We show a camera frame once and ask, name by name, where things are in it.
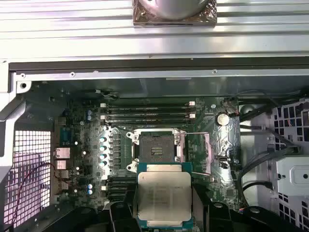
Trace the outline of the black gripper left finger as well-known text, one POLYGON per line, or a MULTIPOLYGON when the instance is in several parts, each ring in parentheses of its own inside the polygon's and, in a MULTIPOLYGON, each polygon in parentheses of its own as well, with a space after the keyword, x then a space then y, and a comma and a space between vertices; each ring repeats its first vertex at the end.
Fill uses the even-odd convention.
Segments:
POLYGON ((106 205, 97 208, 81 206, 65 218, 66 232, 136 232, 138 223, 133 216, 135 182, 108 182, 106 205))

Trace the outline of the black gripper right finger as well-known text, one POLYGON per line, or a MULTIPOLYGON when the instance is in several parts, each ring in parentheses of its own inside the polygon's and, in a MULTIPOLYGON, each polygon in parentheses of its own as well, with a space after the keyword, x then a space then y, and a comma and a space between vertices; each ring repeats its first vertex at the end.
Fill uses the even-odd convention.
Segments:
POLYGON ((212 202, 204 185, 193 184, 193 216, 201 232, 300 232, 299 227, 259 206, 238 213, 221 202, 212 202))

